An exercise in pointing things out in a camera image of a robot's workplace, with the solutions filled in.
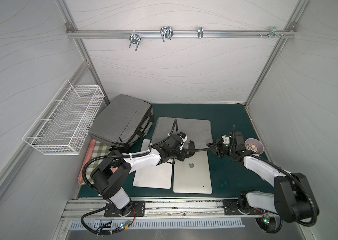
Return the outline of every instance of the wall-mounted wire basket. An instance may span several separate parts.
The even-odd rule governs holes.
[[[103,99],[99,86],[67,80],[23,140],[44,155],[79,155]]]

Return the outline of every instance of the metal hook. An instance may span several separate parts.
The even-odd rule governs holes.
[[[136,45],[136,51],[137,51],[138,45],[140,44],[140,41],[141,41],[140,36],[138,34],[136,34],[136,33],[132,33],[129,36],[129,40],[130,40],[129,48],[130,48],[130,46],[132,46],[132,43],[133,44],[137,44]]]
[[[272,38],[273,36],[281,37],[281,35],[276,34],[276,27],[274,27],[274,26],[270,29],[269,34],[266,34],[266,36],[268,38]]]
[[[161,37],[162,37],[162,41],[165,42],[166,36],[167,36],[167,38],[169,38],[169,40],[171,40],[171,36],[173,36],[173,28],[171,28],[171,26],[165,26],[165,27],[160,29],[160,34],[161,34]]]
[[[198,38],[203,38],[203,27],[198,28]]]

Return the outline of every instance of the robotic arm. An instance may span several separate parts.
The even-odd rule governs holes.
[[[243,135],[236,132],[235,127],[233,132],[229,133],[229,137],[223,136],[214,143],[207,144],[209,149],[194,149],[192,141],[189,143],[190,149],[183,149],[186,139],[185,133],[178,133],[175,120],[168,137],[158,143],[151,143],[148,150],[133,154],[121,154],[115,150],[107,156],[91,159],[84,165],[82,177],[90,188],[117,207],[120,216],[124,216],[130,212],[132,206],[132,201],[122,188],[129,173],[143,167],[166,163],[169,159],[184,161],[185,158],[194,155],[195,151],[210,150],[219,158],[230,156],[274,187],[274,194],[256,190],[242,192],[237,203],[237,208],[242,213],[260,208],[278,214],[286,222],[297,222],[304,226],[315,224],[319,209],[305,175],[282,170],[259,157],[255,151],[247,149]],[[86,169],[90,163],[99,159],[104,160],[91,173],[94,182],[92,185],[86,178]],[[306,218],[311,218],[310,222],[301,221]]]
[[[256,190],[242,192],[237,207],[243,213],[260,208],[278,214],[288,223],[297,222],[307,227],[315,224],[319,208],[305,175],[283,170],[247,149],[243,135],[236,132],[235,127],[229,137],[223,136],[208,147],[220,158],[230,156],[274,187],[274,194]],[[310,222],[301,221],[306,218],[311,218]]]

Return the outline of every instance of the dark green table surface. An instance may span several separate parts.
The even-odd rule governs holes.
[[[236,125],[236,131],[242,132],[245,139],[257,138],[248,114],[242,104],[153,104],[155,121],[148,134],[143,139],[151,139],[156,119],[159,117],[206,119],[211,122],[213,140],[222,135],[228,135]],[[143,139],[138,140],[131,152],[139,152]],[[134,187],[134,172],[129,174],[124,190],[130,197],[237,197],[241,191],[256,189],[261,192],[273,192],[272,186],[260,179],[254,172],[234,162],[225,156],[219,159],[208,151],[212,194],[181,194],[173,192],[173,177],[171,189],[156,189]],[[83,185],[79,197],[97,197],[98,194]]]

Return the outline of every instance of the red wire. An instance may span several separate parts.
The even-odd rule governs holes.
[[[133,212],[134,212],[134,217],[133,217],[133,221],[130,223],[130,225],[132,225],[134,220],[136,219],[136,210],[133,207],[132,207],[132,209],[133,209]]]
[[[264,212],[262,212],[261,210],[259,210],[259,209],[257,209],[257,208],[256,208],[256,210],[260,211],[262,215],[265,214]]]

